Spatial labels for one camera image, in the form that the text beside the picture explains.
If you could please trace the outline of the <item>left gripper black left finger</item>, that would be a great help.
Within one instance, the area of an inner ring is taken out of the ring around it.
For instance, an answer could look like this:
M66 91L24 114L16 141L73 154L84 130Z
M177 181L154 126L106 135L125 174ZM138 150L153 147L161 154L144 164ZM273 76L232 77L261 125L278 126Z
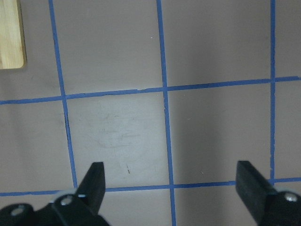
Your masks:
M105 194L105 172L103 162L93 162L76 190L80 198L92 211L98 214Z

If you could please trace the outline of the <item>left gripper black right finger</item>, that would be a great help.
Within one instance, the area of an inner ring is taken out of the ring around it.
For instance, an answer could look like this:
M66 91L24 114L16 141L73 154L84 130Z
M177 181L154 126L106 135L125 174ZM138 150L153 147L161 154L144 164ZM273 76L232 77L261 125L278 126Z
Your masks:
M236 166L236 192L260 225L277 195L276 189L249 161L238 161Z

